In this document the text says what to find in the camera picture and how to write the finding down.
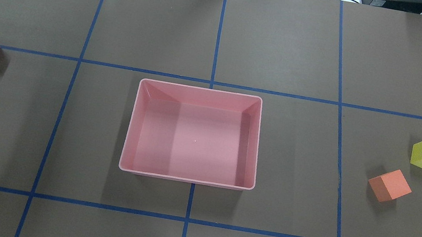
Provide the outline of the orange foam block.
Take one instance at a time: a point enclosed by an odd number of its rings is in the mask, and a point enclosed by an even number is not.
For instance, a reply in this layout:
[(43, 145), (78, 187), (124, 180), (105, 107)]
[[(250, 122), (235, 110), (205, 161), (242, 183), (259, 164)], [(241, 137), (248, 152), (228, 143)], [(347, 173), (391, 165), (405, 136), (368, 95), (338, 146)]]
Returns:
[(368, 183), (379, 202), (396, 200), (412, 193), (411, 187), (400, 169), (373, 177), (368, 180)]

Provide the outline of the pink plastic bin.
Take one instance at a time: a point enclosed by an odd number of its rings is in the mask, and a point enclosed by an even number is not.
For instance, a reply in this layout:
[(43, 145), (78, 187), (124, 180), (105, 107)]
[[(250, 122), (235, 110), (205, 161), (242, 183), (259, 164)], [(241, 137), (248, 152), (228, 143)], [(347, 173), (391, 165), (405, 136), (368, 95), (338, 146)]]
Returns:
[(142, 79), (119, 168), (230, 190), (256, 186), (259, 96)]

